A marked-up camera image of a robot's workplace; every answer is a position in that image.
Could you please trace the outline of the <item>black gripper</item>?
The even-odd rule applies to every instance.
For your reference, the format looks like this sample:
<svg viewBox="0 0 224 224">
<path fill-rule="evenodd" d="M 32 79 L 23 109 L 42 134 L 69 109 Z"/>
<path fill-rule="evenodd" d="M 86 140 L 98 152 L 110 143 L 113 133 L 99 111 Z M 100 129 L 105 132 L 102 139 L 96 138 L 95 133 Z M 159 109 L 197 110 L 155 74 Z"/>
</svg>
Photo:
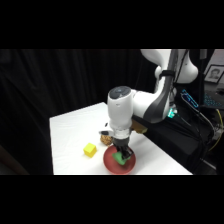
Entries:
<svg viewBox="0 0 224 224">
<path fill-rule="evenodd" d="M 113 139 L 113 145 L 115 147 L 117 147 L 117 148 L 127 147 L 128 144 L 129 144 L 129 140 L 130 140 L 129 137 L 127 137 L 125 139 L 117 139 L 117 138 L 114 138 Z M 122 150 L 119 149 L 119 150 L 117 150 L 116 155 L 119 156 L 119 157 L 121 157 L 121 158 L 123 156 L 124 159 L 128 159 L 131 156 L 131 150 L 130 150 L 130 148 L 126 148 L 124 150 L 123 154 L 122 154 Z"/>
</svg>

